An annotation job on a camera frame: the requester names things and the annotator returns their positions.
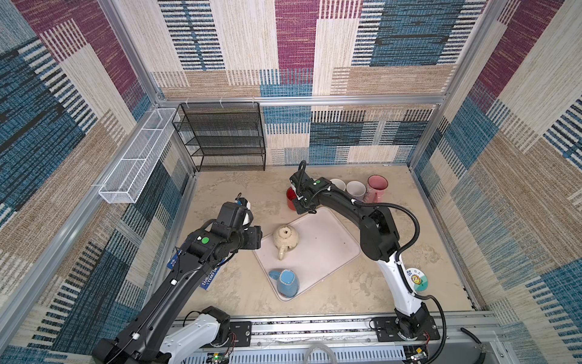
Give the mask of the pink patterned mug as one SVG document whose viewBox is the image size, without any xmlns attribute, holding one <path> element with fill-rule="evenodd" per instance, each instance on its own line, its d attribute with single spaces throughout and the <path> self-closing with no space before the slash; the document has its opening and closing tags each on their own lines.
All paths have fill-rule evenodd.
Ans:
<svg viewBox="0 0 582 364">
<path fill-rule="evenodd" d="M 388 180 L 378 174 L 372 175 L 368 178 L 367 191 L 365 194 L 365 203 L 381 203 L 383 195 L 389 186 Z"/>
</svg>

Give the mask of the blue book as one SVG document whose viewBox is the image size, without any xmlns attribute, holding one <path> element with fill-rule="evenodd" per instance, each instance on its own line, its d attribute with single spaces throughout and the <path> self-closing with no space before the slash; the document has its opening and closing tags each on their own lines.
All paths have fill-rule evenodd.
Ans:
<svg viewBox="0 0 582 364">
<path fill-rule="evenodd" d="M 174 269 L 177 268 L 178 263 L 181 262 L 181 259 L 184 256 L 186 256 L 186 251 L 179 249 L 178 247 L 175 247 L 174 255 L 168 260 L 166 268 L 169 269 L 170 271 L 174 271 Z M 205 278 L 200 282 L 199 287 L 207 291 L 210 288 L 213 280 L 219 273 L 221 265 L 226 261 L 227 261 L 226 259 L 223 259 L 217 266 L 215 266 L 215 268 L 212 269 L 212 271 L 209 271 Z"/>
</svg>

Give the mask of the light green mug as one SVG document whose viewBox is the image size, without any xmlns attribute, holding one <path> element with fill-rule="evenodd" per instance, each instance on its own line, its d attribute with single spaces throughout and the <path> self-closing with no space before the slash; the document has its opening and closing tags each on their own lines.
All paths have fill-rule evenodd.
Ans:
<svg viewBox="0 0 582 364">
<path fill-rule="evenodd" d="M 335 185 L 337 188 L 339 188 L 341 191 L 346 190 L 346 183 L 343 180 L 340 180 L 338 178 L 332 178 L 332 179 L 330 179 L 330 182 L 333 185 Z"/>
</svg>

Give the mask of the red mug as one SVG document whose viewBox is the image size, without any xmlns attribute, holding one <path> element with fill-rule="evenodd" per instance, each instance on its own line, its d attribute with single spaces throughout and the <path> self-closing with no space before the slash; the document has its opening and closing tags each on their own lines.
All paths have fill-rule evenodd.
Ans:
<svg viewBox="0 0 582 364">
<path fill-rule="evenodd" d="M 296 210 L 296 208 L 294 206 L 294 202 L 293 202 L 296 199 L 297 199 L 297 195 L 296 195 L 294 189 L 289 187 L 286 191 L 286 200 L 287 200 L 287 205 L 288 205 L 289 209 L 291 209 L 292 211 Z"/>
</svg>

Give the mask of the blue mug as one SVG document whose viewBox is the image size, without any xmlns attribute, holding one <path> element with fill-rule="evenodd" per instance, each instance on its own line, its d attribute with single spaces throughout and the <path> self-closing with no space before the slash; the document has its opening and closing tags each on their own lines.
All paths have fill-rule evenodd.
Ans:
<svg viewBox="0 0 582 364">
<path fill-rule="evenodd" d="M 275 269 L 268 273 L 276 281 L 277 292 L 285 298 L 293 298 L 299 292 L 298 276 L 289 269 Z"/>
</svg>

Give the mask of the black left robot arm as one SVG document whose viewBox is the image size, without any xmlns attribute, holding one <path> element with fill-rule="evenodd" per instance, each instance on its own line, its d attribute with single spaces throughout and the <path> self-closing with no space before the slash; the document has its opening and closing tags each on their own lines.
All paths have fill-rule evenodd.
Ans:
<svg viewBox="0 0 582 364">
<path fill-rule="evenodd" d="M 92 350 L 97 363 L 181 363 L 195 350 L 175 339 L 165 344 L 174 320 L 209 274 L 239 250 L 257 250 L 260 226 L 214 227 L 207 221 L 190 233 L 177 262 L 148 303 L 114 339 L 102 339 Z"/>
</svg>

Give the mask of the beige speckled mug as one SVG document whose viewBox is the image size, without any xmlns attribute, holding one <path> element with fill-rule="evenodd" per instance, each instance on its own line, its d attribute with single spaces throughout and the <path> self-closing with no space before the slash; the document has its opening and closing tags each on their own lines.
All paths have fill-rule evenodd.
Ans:
<svg viewBox="0 0 582 364">
<path fill-rule="evenodd" d="M 290 225 L 284 225 L 273 233 L 273 240 L 277 248 L 277 258 L 283 260 L 287 252 L 299 245 L 299 232 Z"/>
</svg>

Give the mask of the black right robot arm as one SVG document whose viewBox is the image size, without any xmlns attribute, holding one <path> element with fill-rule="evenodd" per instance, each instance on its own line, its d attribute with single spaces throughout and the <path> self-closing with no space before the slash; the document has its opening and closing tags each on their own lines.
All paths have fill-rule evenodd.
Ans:
<svg viewBox="0 0 582 364">
<path fill-rule="evenodd" d="M 435 302 L 437 299 L 416 292 L 403 263 L 403 252 L 412 247 L 420 235 L 416 216 L 394 203 L 363 203 L 324 177 L 317 180 L 309 177 L 306 167 L 307 162 L 301 161 L 297 172 L 289 179 L 296 193 L 293 204 L 297 212 L 315 213 L 318 207 L 324 206 L 341 214 L 359 228 L 361 250 L 368 259 L 378 263 L 393 296 L 398 319 L 396 327 L 400 336 L 410 341 L 420 337 L 430 325 L 431 319 L 424 302 Z M 393 209 L 405 213 L 415 229 L 411 240 L 404 246 L 400 245 L 400 233 L 391 213 Z"/>
</svg>

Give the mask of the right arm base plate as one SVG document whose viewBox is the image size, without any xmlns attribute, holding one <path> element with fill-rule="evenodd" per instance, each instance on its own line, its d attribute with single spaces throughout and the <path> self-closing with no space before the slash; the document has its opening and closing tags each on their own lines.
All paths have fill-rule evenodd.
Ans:
<svg viewBox="0 0 582 364">
<path fill-rule="evenodd" d="M 379 342 L 439 341 L 441 333 L 432 316 L 421 321 L 398 316 L 373 318 L 370 326 Z"/>
</svg>

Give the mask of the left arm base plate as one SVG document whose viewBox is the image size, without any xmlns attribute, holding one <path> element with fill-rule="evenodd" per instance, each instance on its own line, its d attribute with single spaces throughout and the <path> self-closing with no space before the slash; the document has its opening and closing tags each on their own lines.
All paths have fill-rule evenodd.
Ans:
<svg viewBox="0 0 582 364">
<path fill-rule="evenodd" d="M 226 350 L 229 347 L 249 347 L 253 324 L 251 321 L 234 321 L 228 325 L 221 325 L 217 337 L 210 343 L 202 346 L 204 349 Z"/>
</svg>

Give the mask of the aluminium front rail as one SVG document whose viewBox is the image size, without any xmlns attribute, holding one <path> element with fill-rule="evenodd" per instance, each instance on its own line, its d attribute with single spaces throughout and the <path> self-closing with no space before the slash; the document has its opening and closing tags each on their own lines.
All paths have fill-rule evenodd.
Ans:
<svg viewBox="0 0 582 364">
<path fill-rule="evenodd" d="M 379 342 L 370 321 L 381 316 L 316 315 L 232 318 L 219 322 L 210 315 L 177 320 L 165 344 L 193 344 L 181 363 L 508 363 L 510 354 L 491 312 L 446 312 L 433 319 L 439 341 Z M 221 325 L 251 321 L 249 347 L 204 349 Z"/>
</svg>

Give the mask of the purple mug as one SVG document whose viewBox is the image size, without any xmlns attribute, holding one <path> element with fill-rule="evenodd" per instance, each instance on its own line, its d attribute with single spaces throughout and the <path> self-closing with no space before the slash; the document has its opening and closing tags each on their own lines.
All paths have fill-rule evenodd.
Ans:
<svg viewBox="0 0 582 364">
<path fill-rule="evenodd" d="M 367 193 L 367 187 L 357 180 L 352 180 L 346 184 L 346 192 L 358 201 L 363 201 Z"/>
</svg>

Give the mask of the white plastic tray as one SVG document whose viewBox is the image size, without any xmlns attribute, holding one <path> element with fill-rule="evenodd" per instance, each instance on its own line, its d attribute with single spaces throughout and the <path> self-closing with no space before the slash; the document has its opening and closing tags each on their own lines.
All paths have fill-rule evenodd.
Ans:
<svg viewBox="0 0 582 364">
<path fill-rule="evenodd" d="M 303 215 L 288 224 L 299 235 L 297 247 L 278 259 L 279 249 L 272 233 L 255 251 L 265 274 L 288 269 L 298 278 L 297 296 L 312 289 L 361 254 L 359 242 L 328 208 Z"/>
</svg>

